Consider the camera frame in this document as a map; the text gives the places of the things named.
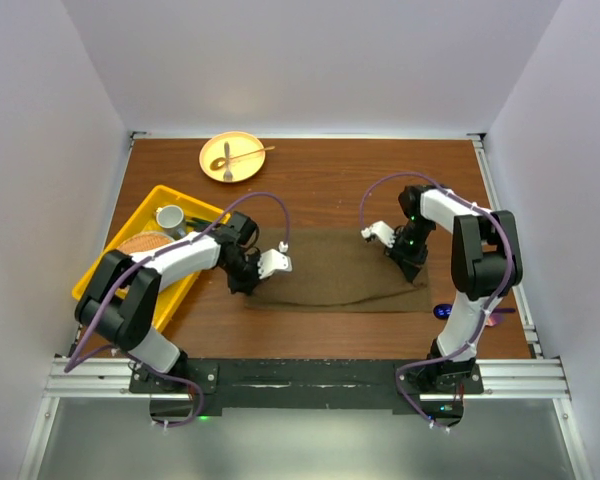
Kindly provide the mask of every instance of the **cup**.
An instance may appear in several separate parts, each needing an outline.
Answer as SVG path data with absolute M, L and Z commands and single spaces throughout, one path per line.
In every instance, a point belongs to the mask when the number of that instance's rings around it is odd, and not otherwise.
M 187 235 L 187 222 L 184 211 L 177 205 L 167 205 L 156 212 L 156 222 L 164 233 L 174 240 Z

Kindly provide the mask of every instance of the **plate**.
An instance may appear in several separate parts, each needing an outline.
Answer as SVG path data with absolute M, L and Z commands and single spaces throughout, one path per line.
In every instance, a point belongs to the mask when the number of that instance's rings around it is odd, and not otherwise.
M 237 159 L 231 164 L 232 182 L 223 180 L 224 168 L 220 170 L 211 170 L 211 162 L 218 157 L 224 157 L 224 142 L 229 142 L 231 156 L 237 157 L 244 153 L 253 152 L 264 148 L 262 142 L 256 137 L 245 132 L 226 132 L 216 135 L 204 144 L 200 150 L 200 168 L 209 177 L 223 183 L 242 182 L 247 178 L 253 177 L 264 164 L 264 157 L 267 152 L 258 152 L 253 155 Z

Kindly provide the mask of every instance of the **wood grain surface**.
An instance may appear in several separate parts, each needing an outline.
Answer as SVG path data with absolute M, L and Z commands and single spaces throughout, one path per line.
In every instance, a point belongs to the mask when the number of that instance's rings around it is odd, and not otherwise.
M 487 206 L 487 196 L 470 141 L 265 139 L 276 149 L 252 179 L 221 184 L 198 165 L 205 140 L 138 140 L 111 222 L 111 238 L 157 184 L 164 184 L 218 207 L 248 192 L 268 191 L 283 198 L 293 227 L 356 226 L 367 187 L 399 171 L 426 173 L 458 194 Z M 392 180 L 370 197 L 365 222 L 404 224 L 397 196 L 409 179 Z M 283 226 L 270 199 L 240 207 L 261 226 Z M 452 303 L 451 235 L 441 228 L 429 241 L 429 272 L 434 304 Z M 290 255 L 293 259 L 293 245 Z M 221 270 L 203 272 L 164 331 L 190 356 L 287 358 L 423 358 L 444 327 L 430 313 L 299 313 L 248 310 L 241 295 L 230 295 Z M 502 306 L 515 306 L 513 295 Z M 99 340 L 91 346 L 100 344 Z M 518 314 L 488 328 L 481 358 L 528 358 Z

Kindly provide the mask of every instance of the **brown cloth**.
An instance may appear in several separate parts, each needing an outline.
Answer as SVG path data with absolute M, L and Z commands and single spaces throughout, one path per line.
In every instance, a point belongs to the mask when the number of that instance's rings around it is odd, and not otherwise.
M 258 247 L 276 248 L 283 229 L 262 231 Z M 247 308 L 306 312 L 426 312 L 431 310 L 427 268 L 414 283 L 367 243 L 356 228 L 296 228 L 289 257 L 293 271 L 278 273 L 246 297 Z

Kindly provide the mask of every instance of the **metal frame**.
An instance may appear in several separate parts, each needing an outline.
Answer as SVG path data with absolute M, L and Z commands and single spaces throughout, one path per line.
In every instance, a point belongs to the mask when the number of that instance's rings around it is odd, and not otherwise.
M 138 138 L 193 138 L 192 135 L 162 135 L 151 132 L 132 132 L 130 151 Z M 362 138 L 360 135 L 296 135 L 289 138 Z M 368 138 L 389 138 L 370 136 Z M 488 158 L 480 135 L 469 135 L 473 141 L 476 158 L 492 208 L 500 208 L 491 177 Z M 466 395 L 466 398 L 489 399 L 552 399 L 560 424 L 565 446 L 576 479 L 593 478 L 585 455 L 571 407 L 570 392 L 562 363 L 558 359 L 544 359 L 524 292 L 524 287 L 513 288 L 527 343 L 536 355 L 534 360 L 478 360 L 485 393 Z M 42 459 L 52 431 L 61 398 L 120 398 L 120 399 L 175 399 L 187 398 L 184 394 L 139 395 L 128 391 L 131 370 L 126 359 L 91 359 L 70 374 L 64 374 L 67 359 L 53 361 L 42 402 L 34 424 L 25 459 L 20 470 L 20 480 L 34 480 L 38 476 Z M 445 395 L 422 395 L 423 400 L 443 400 Z

